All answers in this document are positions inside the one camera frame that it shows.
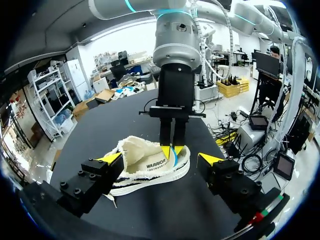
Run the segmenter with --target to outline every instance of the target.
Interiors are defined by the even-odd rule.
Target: computer monitor
[[[273,78],[278,78],[280,70],[279,59],[258,51],[254,53],[254,57],[256,60],[256,69],[258,71],[261,71]]]

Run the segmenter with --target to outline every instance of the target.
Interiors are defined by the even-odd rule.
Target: white wall
[[[227,26],[218,24],[218,23],[209,23],[214,29],[215,33],[212,35],[212,42],[215,45],[222,45],[223,51],[230,51],[230,33]],[[239,34],[235,31],[232,31],[233,36],[233,50],[238,50],[237,45],[239,45]]]
[[[278,48],[280,47],[278,43],[273,43],[272,41],[266,40],[266,39],[263,39],[263,40],[259,39],[259,42],[260,42],[260,51],[263,52],[263,53],[266,53],[267,49],[270,50],[270,47],[272,45],[275,45]]]
[[[256,35],[246,36],[243,34],[239,34],[239,43],[240,48],[244,51],[250,60],[252,61],[252,53],[254,53],[254,49],[260,50],[260,42],[259,38]]]
[[[223,51],[230,50],[229,30],[226,26],[210,23],[215,29],[212,36],[212,42],[216,45],[222,45]],[[233,47],[235,50],[239,48],[239,34],[233,33]],[[148,22],[139,25],[113,31],[97,40],[88,43],[85,46],[76,46],[66,53],[68,60],[79,59],[81,69],[90,79],[92,70],[96,67],[94,57],[105,52],[122,52],[127,51],[128,54],[146,51],[152,56],[156,44],[156,22]]]

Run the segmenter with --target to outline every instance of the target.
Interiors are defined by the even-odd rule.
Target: black platform
[[[160,120],[138,115],[157,95],[157,90],[151,90],[89,110],[65,143],[50,184],[58,188],[60,181],[77,174],[84,160],[104,156],[130,135],[158,142]],[[186,176],[119,196],[118,208],[101,196],[81,219],[112,232],[151,239],[215,240],[233,234],[240,217],[210,193],[196,168],[199,152],[219,158],[223,154],[199,118],[187,123],[185,140],[191,151]]]

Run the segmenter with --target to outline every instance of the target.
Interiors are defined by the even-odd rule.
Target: shoe
[[[186,175],[190,168],[190,150],[184,146],[177,155],[170,147],[169,159],[160,144],[129,136],[105,156],[121,152],[124,169],[108,195],[122,196],[138,189],[172,182]]]

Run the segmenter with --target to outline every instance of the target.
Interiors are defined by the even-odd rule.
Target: white cable
[[[269,6],[269,11],[271,12],[272,14],[272,17],[275,19],[275,22],[276,24],[279,26],[279,28],[281,29],[281,25],[279,23],[279,20],[278,20],[278,17],[276,15],[276,13],[274,12],[274,10]],[[269,130],[270,130],[270,127],[271,127],[271,124],[272,124],[272,120],[274,119],[275,115],[277,114],[277,110],[278,110],[278,107],[279,107],[279,104],[280,104],[280,101],[281,101],[281,98],[282,98],[282,95],[283,95],[283,92],[284,92],[284,87],[285,87],[285,79],[286,79],[286,75],[287,75],[287,55],[286,55],[286,46],[285,46],[285,43],[282,42],[282,44],[280,45],[281,48],[280,48],[280,57],[279,57],[279,63],[281,64],[281,53],[283,54],[283,73],[282,73],[282,84],[281,84],[281,89],[280,89],[280,92],[279,92],[279,96],[278,96],[278,99],[276,100],[276,103],[275,103],[275,106],[274,106],[274,109],[273,109],[273,112],[272,112],[272,115],[271,115],[271,118],[269,120],[269,123],[268,123],[268,127],[266,129],[266,132],[268,133]]]
[[[191,8],[190,8],[190,11],[191,11],[191,16],[193,18],[193,21],[196,25],[196,28],[198,30],[198,34],[199,34],[199,38],[200,38],[200,51],[201,51],[201,59],[202,59],[202,76],[203,76],[203,81],[204,81],[204,85],[207,86],[207,72],[206,72],[206,51],[205,51],[205,40],[204,40],[204,36],[203,36],[203,33],[202,33],[202,29],[201,29],[201,26],[200,26],[200,23],[199,23],[199,20],[198,20],[198,17],[196,15],[196,12],[195,12],[195,8],[196,8],[196,2],[198,0],[191,0]],[[224,79],[227,79],[230,75],[230,71],[231,71],[231,66],[233,64],[233,56],[234,56],[234,38],[233,38],[233,33],[232,33],[232,28],[231,28],[231,23],[230,23],[230,19],[228,17],[228,13],[227,11],[225,10],[224,6],[221,5],[221,3],[218,1],[218,0],[211,0],[213,3],[215,3],[216,5],[218,5],[224,16],[225,16],[225,20],[226,20],[226,24],[227,24],[227,27],[229,29],[229,33],[230,33],[230,58],[229,58],[229,68],[228,68],[228,72],[226,74],[225,77],[222,77],[220,76],[213,68],[212,68],[212,71],[213,73],[220,79],[224,80]]]

